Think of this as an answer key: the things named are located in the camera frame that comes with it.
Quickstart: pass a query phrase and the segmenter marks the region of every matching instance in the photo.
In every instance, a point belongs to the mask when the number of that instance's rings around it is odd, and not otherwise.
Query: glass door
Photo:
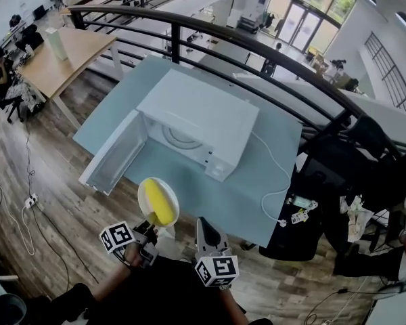
[[[301,20],[298,32],[292,41],[292,47],[299,49],[301,52],[305,51],[305,47],[310,43],[317,26],[319,25],[320,18],[308,12],[304,19]]]
[[[304,13],[305,8],[295,4],[291,6],[283,28],[278,36],[279,39],[288,44],[292,42],[292,38],[295,35],[296,30],[298,30],[298,26],[303,20]]]

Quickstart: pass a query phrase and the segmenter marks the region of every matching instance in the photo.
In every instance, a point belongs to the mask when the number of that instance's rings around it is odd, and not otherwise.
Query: yellow sponge
[[[165,198],[164,193],[160,189],[158,183],[153,179],[147,179],[144,182],[144,190],[146,198],[158,217],[162,225],[168,225],[175,220],[175,213],[172,210],[168,200]]]

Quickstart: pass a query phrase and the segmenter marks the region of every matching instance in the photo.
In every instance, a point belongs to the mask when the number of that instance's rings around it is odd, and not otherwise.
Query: human hand
[[[406,243],[406,234],[404,232],[402,232],[399,236],[399,241],[401,244],[405,244]]]
[[[143,259],[140,255],[140,246],[132,242],[127,245],[125,250],[125,261],[132,267],[139,267],[143,262]]]

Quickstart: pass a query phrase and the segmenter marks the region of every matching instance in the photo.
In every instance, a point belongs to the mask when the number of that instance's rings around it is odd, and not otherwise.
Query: white cable
[[[353,295],[349,298],[349,300],[347,300],[346,304],[343,306],[343,308],[338,312],[338,314],[331,320],[330,324],[332,324],[333,322],[335,322],[338,317],[340,316],[340,314],[344,311],[344,309],[347,307],[347,305],[352,301],[352,299],[357,296],[357,292],[359,292],[361,290],[361,288],[363,287],[363,285],[365,284],[365,282],[367,281],[368,277],[366,277],[363,281],[363,283],[359,286],[359,288],[357,289],[357,291],[355,291],[353,293]]]
[[[28,228],[28,226],[27,226],[27,224],[26,224],[26,222],[24,220],[24,210],[25,210],[26,207],[25,206],[22,207],[22,210],[21,210],[22,222],[24,223],[24,225],[27,228],[28,237],[30,237],[30,245],[32,246],[32,253],[29,251],[29,249],[27,247],[26,239],[24,238],[24,235],[22,234],[22,231],[20,229],[20,224],[16,221],[16,219],[14,217],[12,217],[11,213],[9,212],[9,208],[7,207],[7,202],[6,202],[6,196],[4,196],[4,195],[3,195],[3,200],[5,201],[5,207],[6,207],[7,214],[11,217],[11,219],[13,221],[15,221],[15,223],[16,223],[16,225],[18,227],[18,230],[20,231],[20,234],[21,234],[21,237],[22,237],[22,242],[24,243],[24,245],[26,247],[27,253],[32,257],[33,255],[35,255],[35,247],[33,246],[32,235],[30,234],[30,230],[29,230],[29,228]]]
[[[280,190],[280,191],[278,191],[278,192],[270,192],[270,193],[266,194],[265,196],[263,196],[263,197],[262,197],[262,200],[261,200],[261,202],[260,202],[260,206],[261,206],[261,208],[262,208],[262,211],[263,211],[269,218],[278,221],[278,223],[280,224],[280,226],[285,227],[285,226],[287,225],[287,223],[286,223],[285,220],[278,220],[277,218],[272,217],[272,215],[270,215],[268,212],[266,212],[264,202],[265,202],[265,199],[266,199],[268,196],[278,195],[278,194],[282,194],[282,193],[284,193],[284,192],[287,192],[287,191],[289,190],[290,184],[291,184],[290,176],[289,176],[289,174],[287,173],[287,171],[286,171],[285,169],[283,169],[283,167],[282,167],[282,166],[276,161],[276,159],[273,157],[272,151],[271,151],[271,149],[269,148],[269,146],[267,145],[267,143],[266,143],[265,141],[263,141],[263,139],[261,139],[255,132],[251,131],[251,133],[253,134],[253,136],[255,136],[255,138],[257,138],[260,142],[263,143],[263,145],[266,147],[266,149],[268,149],[268,152],[269,152],[269,155],[271,156],[272,161],[286,174],[286,177],[287,177],[287,179],[289,180],[289,185],[287,186],[286,189]]]

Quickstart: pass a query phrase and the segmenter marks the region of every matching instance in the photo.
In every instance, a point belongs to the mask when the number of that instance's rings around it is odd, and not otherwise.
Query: white bottle
[[[30,45],[26,45],[26,53],[30,56],[33,57],[35,55],[33,48]]]

